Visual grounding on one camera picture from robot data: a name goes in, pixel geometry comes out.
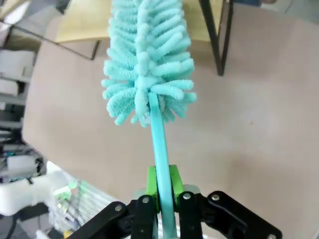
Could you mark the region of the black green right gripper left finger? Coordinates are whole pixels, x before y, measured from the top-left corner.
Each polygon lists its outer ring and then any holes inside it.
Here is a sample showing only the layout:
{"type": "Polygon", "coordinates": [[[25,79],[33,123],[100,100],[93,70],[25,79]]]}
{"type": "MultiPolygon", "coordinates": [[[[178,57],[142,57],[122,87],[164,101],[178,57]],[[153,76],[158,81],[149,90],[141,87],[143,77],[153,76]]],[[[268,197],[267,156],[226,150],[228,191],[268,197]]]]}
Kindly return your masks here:
{"type": "Polygon", "coordinates": [[[155,167],[148,168],[144,195],[128,205],[115,201],[86,222],[75,239],[157,239],[159,197],[155,167]]]}

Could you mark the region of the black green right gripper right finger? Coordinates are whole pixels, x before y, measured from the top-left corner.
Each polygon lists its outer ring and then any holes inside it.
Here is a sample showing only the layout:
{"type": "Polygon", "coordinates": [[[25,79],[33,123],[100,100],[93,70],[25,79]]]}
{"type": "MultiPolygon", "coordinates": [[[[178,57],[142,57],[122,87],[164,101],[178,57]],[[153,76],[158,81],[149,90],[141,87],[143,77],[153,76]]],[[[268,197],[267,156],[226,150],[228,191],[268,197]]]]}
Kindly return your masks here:
{"type": "Polygon", "coordinates": [[[169,167],[180,237],[202,239],[202,223],[226,239],[281,239],[282,232],[222,191],[207,197],[187,190],[176,165],[169,167]]]}

